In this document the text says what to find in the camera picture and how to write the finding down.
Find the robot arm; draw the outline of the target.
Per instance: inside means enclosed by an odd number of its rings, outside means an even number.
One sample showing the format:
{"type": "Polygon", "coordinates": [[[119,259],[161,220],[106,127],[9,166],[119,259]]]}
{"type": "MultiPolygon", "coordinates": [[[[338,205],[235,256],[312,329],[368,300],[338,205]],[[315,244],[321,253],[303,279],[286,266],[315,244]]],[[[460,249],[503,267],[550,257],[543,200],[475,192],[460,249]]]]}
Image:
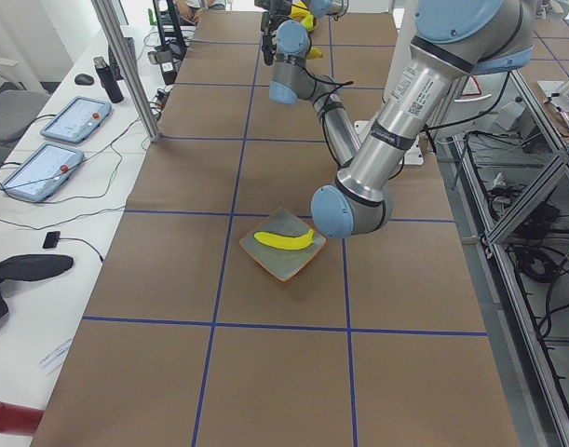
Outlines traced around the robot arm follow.
{"type": "Polygon", "coordinates": [[[386,224],[389,179],[456,79],[519,69],[533,52],[534,1],[420,1],[411,58],[360,138],[336,92],[341,83],[307,69],[311,39],[291,18],[292,3],[255,5],[264,11],[264,61],[274,68],[270,99],[310,102],[338,166],[333,182],[311,200],[314,225],[326,237],[367,234],[386,224]]]}
{"type": "Polygon", "coordinates": [[[346,14],[349,5],[348,0],[306,0],[305,3],[317,19],[325,16],[339,19],[346,14]]]}

